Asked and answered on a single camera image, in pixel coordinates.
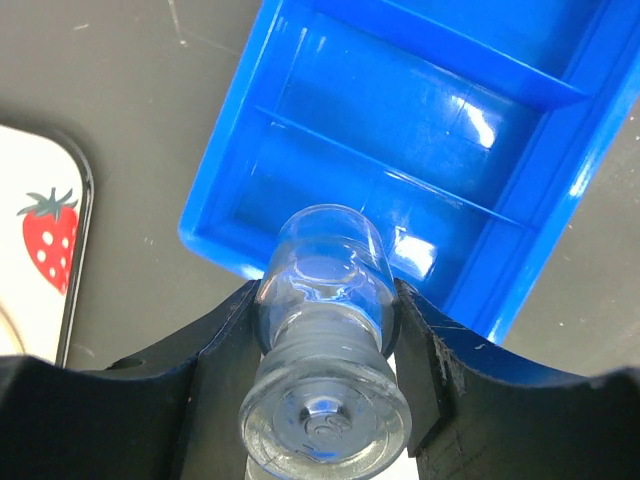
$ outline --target scratch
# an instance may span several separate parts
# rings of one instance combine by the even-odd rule
[[[89,355],[91,358],[96,358],[96,354],[90,348],[85,347],[84,345],[80,345],[79,343],[72,343],[72,347],[77,348],[78,350],[82,350],[84,353]]]
[[[169,8],[171,9],[171,18],[173,19],[173,26],[176,29],[176,35],[178,37],[178,41],[180,42],[180,45],[182,45],[183,47],[188,47],[189,44],[182,36],[182,32],[180,30],[180,20],[178,20],[178,11],[176,10],[176,4],[174,0],[167,0],[167,2],[169,2]]]
[[[239,57],[240,54],[238,52],[236,52],[235,50],[229,48],[229,47],[225,47],[224,45],[222,45],[221,43],[218,43],[214,40],[211,40],[210,38],[207,37],[203,37],[202,35],[198,35],[196,32],[192,32],[191,30],[187,30],[186,28],[182,29],[182,32],[189,36],[189,37],[193,37],[197,40],[200,40],[203,43],[206,43],[207,45],[211,45],[212,47],[215,48],[219,48],[220,50],[223,50],[227,53],[232,54],[234,57]]]

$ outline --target blue plastic bin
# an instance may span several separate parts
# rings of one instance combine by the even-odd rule
[[[639,89],[640,1],[266,0],[180,235],[258,278],[292,214],[348,205],[500,342]]]

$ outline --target plate with strawberry design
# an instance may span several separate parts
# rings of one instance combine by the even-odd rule
[[[66,361],[92,202],[65,135],[0,125],[0,355]]]

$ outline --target gray surface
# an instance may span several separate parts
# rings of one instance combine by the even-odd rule
[[[174,1],[0,6],[0,109],[72,132],[95,176],[72,367],[104,367],[242,283],[187,252],[176,225],[260,0]],[[508,347],[580,373],[640,363],[636,135],[640,120],[621,132]]]

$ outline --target red strawberry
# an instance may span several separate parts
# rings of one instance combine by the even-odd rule
[[[76,242],[78,215],[74,207],[78,201],[68,202],[72,190],[56,200],[56,189],[45,198],[39,193],[27,193],[35,205],[23,208],[18,215],[22,221],[22,235],[31,261],[47,281],[63,295],[69,287],[69,273],[73,247]]]

